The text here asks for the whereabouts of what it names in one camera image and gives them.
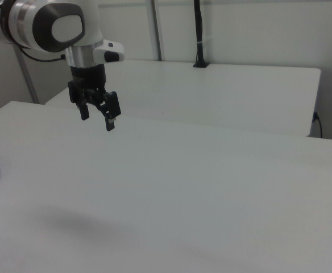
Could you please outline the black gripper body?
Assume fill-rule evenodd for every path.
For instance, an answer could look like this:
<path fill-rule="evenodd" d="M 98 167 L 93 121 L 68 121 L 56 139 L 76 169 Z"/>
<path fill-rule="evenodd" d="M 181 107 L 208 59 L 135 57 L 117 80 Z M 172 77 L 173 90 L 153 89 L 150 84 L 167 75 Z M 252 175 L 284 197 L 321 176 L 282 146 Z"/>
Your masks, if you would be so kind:
<path fill-rule="evenodd" d="M 89 68 L 70 68 L 72 80 L 68 82 L 71 103 L 80 106 L 90 103 L 106 107 L 106 74 L 103 64 Z"/>

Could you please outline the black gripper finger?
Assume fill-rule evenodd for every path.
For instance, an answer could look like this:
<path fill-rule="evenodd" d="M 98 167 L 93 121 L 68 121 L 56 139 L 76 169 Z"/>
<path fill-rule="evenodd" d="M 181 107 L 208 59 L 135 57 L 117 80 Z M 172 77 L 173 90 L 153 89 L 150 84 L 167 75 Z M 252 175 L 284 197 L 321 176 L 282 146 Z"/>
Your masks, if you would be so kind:
<path fill-rule="evenodd" d="M 113 130 L 115 128 L 116 118 L 121 115 L 117 93 L 105 92 L 103 94 L 102 104 L 99 104 L 98 110 L 105 117 L 106 130 Z"/>
<path fill-rule="evenodd" d="M 90 117 L 87 104 L 82 104 L 78 106 L 78 109 L 80 111 L 80 116 L 83 121 L 87 120 Z"/>

